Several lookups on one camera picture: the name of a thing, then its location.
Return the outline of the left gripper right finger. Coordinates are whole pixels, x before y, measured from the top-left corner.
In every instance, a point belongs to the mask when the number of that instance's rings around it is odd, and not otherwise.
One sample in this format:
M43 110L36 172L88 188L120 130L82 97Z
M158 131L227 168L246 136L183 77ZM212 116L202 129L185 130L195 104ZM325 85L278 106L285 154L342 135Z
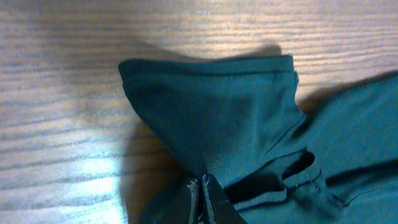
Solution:
M203 222L206 224L247 224L229 201L223 188L212 174L202 177Z

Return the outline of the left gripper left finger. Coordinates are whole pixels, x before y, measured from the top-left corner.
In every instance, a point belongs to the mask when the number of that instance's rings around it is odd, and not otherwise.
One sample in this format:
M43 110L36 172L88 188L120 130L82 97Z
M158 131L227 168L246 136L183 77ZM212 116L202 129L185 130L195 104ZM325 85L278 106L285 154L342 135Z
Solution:
M148 203L138 224L198 223L198 196L196 178L173 182Z

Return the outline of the black shorts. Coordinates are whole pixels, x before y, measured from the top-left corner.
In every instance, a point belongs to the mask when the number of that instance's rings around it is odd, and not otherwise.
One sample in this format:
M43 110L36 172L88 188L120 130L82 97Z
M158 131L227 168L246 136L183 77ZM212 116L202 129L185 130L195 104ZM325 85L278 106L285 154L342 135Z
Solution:
M397 222L397 72L295 104L291 56L118 66L134 111L199 183L212 174L247 223Z

